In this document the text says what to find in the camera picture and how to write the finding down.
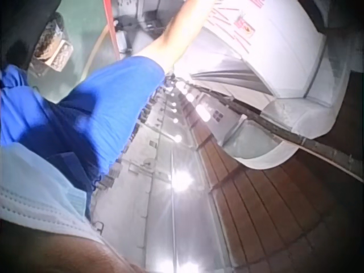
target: wooden floor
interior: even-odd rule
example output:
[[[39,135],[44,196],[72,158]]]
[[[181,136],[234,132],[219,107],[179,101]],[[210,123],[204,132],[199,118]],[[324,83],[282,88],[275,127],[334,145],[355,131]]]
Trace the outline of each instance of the wooden floor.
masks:
[[[362,74],[351,74],[334,128],[318,139],[360,160],[362,80]],[[249,169],[216,144],[193,107],[187,105],[184,114],[236,272],[348,269],[361,246],[362,183],[304,151],[276,168]]]

